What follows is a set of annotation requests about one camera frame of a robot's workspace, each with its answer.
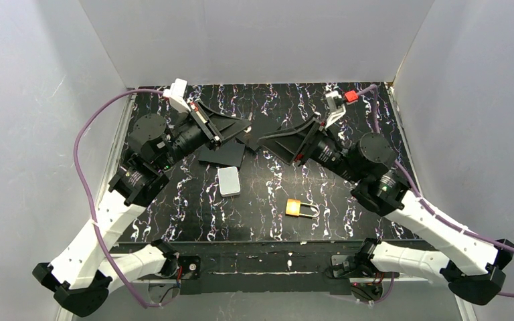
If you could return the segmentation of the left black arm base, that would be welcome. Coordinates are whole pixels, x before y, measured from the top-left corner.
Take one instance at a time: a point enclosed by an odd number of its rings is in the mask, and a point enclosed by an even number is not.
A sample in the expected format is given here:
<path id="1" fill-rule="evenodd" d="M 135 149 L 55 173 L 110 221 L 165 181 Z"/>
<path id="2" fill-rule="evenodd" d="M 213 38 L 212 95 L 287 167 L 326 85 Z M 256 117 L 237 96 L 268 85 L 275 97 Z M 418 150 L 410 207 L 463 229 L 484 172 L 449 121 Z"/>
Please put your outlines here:
<path id="1" fill-rule="evenodd" d="M 171 258 L 149 284 L 148 295 L 152 303 L 165 306 L 185 289 L 186 282 L 200 278 L 201 259 L 198 256 Z"/>

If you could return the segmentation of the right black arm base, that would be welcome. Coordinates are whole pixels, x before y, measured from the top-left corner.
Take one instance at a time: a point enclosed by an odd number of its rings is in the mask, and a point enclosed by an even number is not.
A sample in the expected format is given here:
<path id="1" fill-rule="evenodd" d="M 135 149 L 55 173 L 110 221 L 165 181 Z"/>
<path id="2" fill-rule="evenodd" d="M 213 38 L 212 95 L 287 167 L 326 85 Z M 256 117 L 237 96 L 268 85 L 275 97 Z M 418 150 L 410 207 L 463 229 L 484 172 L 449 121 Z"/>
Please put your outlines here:
<path id="1" fill-rule="evenodd" d="M 370 306 L 386 299 L 400 276 L 398 272 L 380 272 L 366 263 L 357 263 L 354 255 L 347 254 L 332 255 L 323 274 L 329 280 L 348 281 L 355 301 Z"/>

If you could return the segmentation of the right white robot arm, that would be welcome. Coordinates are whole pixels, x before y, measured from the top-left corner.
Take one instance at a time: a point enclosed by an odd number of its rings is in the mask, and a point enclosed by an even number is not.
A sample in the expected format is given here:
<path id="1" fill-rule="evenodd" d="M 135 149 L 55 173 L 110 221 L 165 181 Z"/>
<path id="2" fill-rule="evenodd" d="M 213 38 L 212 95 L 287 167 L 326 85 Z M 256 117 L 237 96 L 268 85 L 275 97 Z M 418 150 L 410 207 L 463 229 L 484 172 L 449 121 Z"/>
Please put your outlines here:
<path id="1" fill-rule="evenodd" d="M 378 133 L 364 134 L 349 148 L 316 118 L 294 128 L 265 134 L 260 146 L 286 163 L 313 160 L 355 184 L 352 197 L 365 209 L 397 223 L 432 246 L 423 251 L 366 239 L 351 258 L 334 267 L 336 277 L 397 272 L 445 285 L 459 298 L 484 306 L 500 294 L 505 266 L 512 255 L 505 248 L 475 239 L 461 224 L 422 204 L 393 164 L 397 153 Z"/>

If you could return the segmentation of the large brass padlock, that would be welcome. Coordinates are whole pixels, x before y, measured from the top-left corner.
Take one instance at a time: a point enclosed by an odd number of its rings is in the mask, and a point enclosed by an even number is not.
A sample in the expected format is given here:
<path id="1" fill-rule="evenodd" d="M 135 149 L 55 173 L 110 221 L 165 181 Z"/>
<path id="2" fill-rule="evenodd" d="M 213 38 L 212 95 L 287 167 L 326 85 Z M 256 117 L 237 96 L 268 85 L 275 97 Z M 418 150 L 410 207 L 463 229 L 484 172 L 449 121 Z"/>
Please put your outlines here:
<path id="1" fill-rule="evenodd" d="M 296 199 L 288 199 L 284 214 L 289 217 L 315 218 L 320 215 L 319 208 L 310 203 L 303 203 Z"/>

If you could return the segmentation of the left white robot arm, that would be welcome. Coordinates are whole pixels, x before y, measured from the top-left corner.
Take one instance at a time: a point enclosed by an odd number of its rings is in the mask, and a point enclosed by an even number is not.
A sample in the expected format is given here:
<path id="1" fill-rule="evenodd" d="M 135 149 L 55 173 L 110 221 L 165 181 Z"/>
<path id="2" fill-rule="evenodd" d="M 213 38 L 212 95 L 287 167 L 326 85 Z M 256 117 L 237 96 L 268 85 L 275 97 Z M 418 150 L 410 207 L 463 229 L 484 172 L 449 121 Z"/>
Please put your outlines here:
<path id="1" fill-rule="evenodd" d="M 202 146 L 221 147 L 250 124 L 200 100 L 180 113 L 173 126 L 159 114 L 138 119 L 128 138 L 131 155 L 118 166 L 101 202 L 92 205 L 90 220 L 58 257 L 35 266 L 35 279 L 63 309 L 79 317 L 91 315 L 113 291 L 148 275 L 173 280 L 172 291 L 178 294 L 182 277 L 197 275 L 197 257 L 181 258 L 162 240 L 118 258 L 110 250 L 169 183 L 167 171 L 173 165 Z"/>

